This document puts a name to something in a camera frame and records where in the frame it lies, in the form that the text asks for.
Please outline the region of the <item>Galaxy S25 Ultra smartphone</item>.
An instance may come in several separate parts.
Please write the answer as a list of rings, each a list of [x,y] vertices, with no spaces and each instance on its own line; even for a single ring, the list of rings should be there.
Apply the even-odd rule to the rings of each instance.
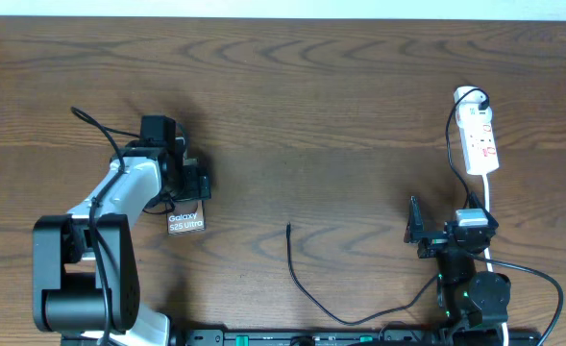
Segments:
[[[175,205],[166,216],[167,231],[170,235],[201,232],[206,228],[203,202],[188,201]]]

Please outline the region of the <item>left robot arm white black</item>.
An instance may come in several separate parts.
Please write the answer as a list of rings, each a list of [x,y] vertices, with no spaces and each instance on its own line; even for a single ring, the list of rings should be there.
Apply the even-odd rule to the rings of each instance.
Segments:
[[[174,345],[167,315],[140,298],[131,229],[158,204],[210,197],[207,170],[183,137],[140,139],[117,149],[103,181],[61,215],[33,228],[33,317],[63,345]]]

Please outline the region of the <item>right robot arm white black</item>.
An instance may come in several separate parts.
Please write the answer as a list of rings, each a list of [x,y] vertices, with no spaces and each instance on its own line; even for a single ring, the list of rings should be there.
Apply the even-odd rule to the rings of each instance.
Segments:
[[[446,345],[510,343],[506,325],[510,279],[494,271],[479,271],[475,265],[475,257],[488,249],[498,227],[476,195],[440,231],[428,230],[418,199],[409,200],[404,242],[417,246],[420,259],[437,262],[438,304],[447,314],[438,333]]]

